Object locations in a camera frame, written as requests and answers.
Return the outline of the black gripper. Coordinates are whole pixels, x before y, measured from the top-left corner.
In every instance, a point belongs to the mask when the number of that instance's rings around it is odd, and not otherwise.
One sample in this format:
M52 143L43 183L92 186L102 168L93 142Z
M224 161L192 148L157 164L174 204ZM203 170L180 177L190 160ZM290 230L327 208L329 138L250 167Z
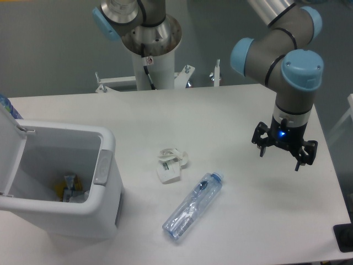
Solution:
M317 154L318 142L303 139L306 127L307 123L299 127L282 128L281 123L273 116L270 128L262 121L258 123L252 143L260 150L260 157L264 156L266 148L270 146L289 151L297 160L295 171L298 171L301 166L312 165Z

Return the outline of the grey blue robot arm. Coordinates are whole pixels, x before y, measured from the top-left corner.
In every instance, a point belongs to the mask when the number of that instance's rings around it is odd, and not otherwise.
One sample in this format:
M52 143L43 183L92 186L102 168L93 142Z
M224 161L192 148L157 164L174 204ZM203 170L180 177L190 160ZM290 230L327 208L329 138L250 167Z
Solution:
M250 5L270 31L261 40L239 40L230 65L276 93L271 124L259 123L252 143L261 152L270 146L290 152L297 166L311 165L318 143L303 137L324 63L306 46L320 33L322 18L315 9L298 7L294 1ZM122 41L131 53L137 89L185 88L186 82L174 74L181 26L166 13L165 1L102 1L92 15L107 39Z

